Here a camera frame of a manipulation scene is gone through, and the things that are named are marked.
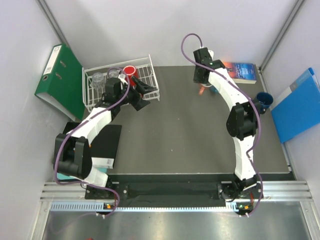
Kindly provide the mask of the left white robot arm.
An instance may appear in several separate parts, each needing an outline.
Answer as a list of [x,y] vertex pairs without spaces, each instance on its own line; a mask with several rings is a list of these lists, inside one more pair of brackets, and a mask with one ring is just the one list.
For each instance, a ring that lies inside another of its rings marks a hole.
[[114,120],[122,105],[130,104],[139,111],[150,104],[143,97],[156,91],[156,87],[135,76],[133,82],[135,86],[130,85],[128,78],[109,78],[101,99],[89,116],[68,133],[57,135],[53,163],[55,174],[61,173],[76,178],[77,183],[96,186],[96,192],[102,198],[109,198],[113,194],[114,187],[108,183],[108,175],[93,166],[91,143]]

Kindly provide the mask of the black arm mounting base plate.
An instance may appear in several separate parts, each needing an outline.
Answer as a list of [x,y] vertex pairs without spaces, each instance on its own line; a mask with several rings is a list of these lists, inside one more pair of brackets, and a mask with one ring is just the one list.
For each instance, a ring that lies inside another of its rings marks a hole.
[[[87,200],[114,200],[120,207],[222,207],[222,190],[232,185],[234,174],[110,174],[107,190],[88,186]],[[243,191],[234,201],[257,200],[260,184]]]

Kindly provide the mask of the dark blue ceramic mug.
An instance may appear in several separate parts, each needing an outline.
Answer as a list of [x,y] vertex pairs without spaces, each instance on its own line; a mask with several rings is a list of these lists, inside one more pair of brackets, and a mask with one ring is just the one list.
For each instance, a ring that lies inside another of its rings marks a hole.
[[268,92],[259,92],[255,97],[260,102],[260,114],[264,114],[274,102],[274,98]]

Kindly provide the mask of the pink ceramic mug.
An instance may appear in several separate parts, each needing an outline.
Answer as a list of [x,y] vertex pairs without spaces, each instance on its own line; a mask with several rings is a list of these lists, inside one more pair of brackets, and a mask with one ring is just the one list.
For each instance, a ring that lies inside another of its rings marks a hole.
[[199,86],[199,92],[198,92],[198,94],[199,94],[200,96],[205,92],[206,89],[209,89],[209,88],[210,88],[209,85],[199,84],[198,86]]

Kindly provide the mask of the light blue ceramic mug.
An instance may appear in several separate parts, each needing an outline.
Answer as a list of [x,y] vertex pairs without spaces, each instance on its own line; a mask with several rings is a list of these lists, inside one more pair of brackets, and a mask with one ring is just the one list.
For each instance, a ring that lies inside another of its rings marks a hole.
[[211,86],[211,87],[209,88],[209,90],[210,90],[210,92],[213,93],[213,94],[218,94],[218,93],[219,93],[219,91],[218,91],[214,86]]

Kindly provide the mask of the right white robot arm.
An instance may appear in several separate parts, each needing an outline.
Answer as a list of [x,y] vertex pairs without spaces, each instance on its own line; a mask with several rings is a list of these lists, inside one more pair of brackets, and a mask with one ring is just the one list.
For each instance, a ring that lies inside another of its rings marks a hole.
[[221,196],[232,201],[237,197],[245,198],[257,185],[257,174],[252,166],[252,147],[259,129],[260,103],[248,100],[229,76],[222,61],[213,60],[212,50],[202,47],[195,50],[193,55],[196,62],[193,81],[215,87],[229,108],[226,129],[235,147],[235,179],[231,186],[221,191]]

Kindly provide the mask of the red ceramic mug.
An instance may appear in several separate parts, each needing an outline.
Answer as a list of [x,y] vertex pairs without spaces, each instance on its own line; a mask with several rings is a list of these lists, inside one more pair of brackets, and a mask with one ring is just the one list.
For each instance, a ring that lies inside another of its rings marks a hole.
[[123,70],[128,75],[130,84],[135,87],[136,83],[133,81],[133,77],[135,77],[136,79],[139,79],[137,68],[133,65],[127,65],[123,68]]

